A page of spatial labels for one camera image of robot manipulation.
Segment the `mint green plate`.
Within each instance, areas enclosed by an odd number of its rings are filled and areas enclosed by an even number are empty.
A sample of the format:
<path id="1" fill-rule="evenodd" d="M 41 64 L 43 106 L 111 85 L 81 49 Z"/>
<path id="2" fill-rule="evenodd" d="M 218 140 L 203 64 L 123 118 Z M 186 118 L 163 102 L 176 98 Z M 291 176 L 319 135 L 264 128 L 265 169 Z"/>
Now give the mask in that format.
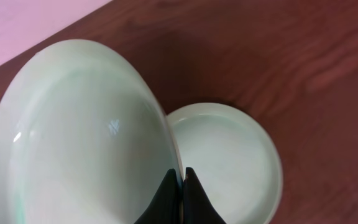
<path id="1" fill-rule="evenodd" d="M 103 44 L 44 48 L 0 102 L 0 223 L 134 223 L 169 169 L 181 177 L 165 113 Z"/>
<path id="2" fill-rule="evenodd" d="M 277 149 L 261 125 L 228 105 L 195 103 L 167 116 L 184 168 L 195 170 L 226 223 L 270 223 L 283 191 Z"/>

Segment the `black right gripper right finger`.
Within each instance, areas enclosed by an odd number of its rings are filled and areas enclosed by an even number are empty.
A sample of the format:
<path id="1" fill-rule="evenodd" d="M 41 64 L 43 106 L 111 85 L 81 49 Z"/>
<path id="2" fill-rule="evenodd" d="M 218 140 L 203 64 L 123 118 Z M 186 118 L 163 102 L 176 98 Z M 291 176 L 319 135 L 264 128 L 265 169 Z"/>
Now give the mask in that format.
<path id="1" fill-rule="evenodd" d="M 183 186 L 183 222 L 185 224 L 226 224 L 212 206 L 191 167 L 186 168 Z"/>

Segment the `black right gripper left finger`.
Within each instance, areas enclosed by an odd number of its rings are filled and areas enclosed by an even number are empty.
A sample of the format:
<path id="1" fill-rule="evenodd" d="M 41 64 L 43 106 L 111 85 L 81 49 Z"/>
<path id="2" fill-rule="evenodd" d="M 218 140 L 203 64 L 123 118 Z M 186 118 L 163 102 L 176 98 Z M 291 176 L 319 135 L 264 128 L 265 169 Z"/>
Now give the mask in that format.
<path id="1" fill-rule="evenodd" d="M 135 224 L 179 224 L 180 190 L 174 169 L 169 169 L 152 201 Z"/>

